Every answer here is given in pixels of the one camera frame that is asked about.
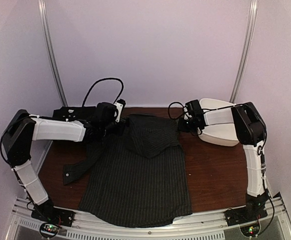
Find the black pinstriped long sleeve shirt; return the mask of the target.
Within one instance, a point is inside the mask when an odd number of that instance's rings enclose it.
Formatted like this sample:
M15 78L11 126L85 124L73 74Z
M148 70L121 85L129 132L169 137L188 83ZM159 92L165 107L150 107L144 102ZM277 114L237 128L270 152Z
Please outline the black pinstriped long sleeve shirt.
M121 136L86 146L86 159L63 167L63 184L90 173L79 210L112 225L152 228L192 213L184 151L175 121L129 115Z

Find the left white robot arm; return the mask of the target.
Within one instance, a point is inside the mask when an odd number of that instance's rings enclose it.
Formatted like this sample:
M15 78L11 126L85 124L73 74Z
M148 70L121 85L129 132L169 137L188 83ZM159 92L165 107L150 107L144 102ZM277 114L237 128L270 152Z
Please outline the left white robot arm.
M62 107L56 109L52 117L30 114L25 109L14 115L0 138L0 154L46 222L53 222L58 212L52 207L53 203L31 163L32 142L100 141L121 131L124 126L121 114L125 106L126 102L119 99L90 107Z

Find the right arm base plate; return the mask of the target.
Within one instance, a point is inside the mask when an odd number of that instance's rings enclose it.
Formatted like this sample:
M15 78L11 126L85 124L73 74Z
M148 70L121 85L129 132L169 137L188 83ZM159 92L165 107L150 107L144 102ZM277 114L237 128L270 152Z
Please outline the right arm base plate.
M241 225L249 222L256 222L258 219L268 216L264 208L256 212L249 212L246 206L239 208L228 208L224 212L224 217L228 226Z

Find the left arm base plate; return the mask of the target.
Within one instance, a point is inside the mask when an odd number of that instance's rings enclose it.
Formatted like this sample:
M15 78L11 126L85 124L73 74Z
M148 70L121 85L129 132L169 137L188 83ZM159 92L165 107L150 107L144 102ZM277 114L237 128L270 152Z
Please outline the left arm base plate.
M61 209L48 205L34 205L31 217L43 222L58 226L71 227L75 213L71 210Z

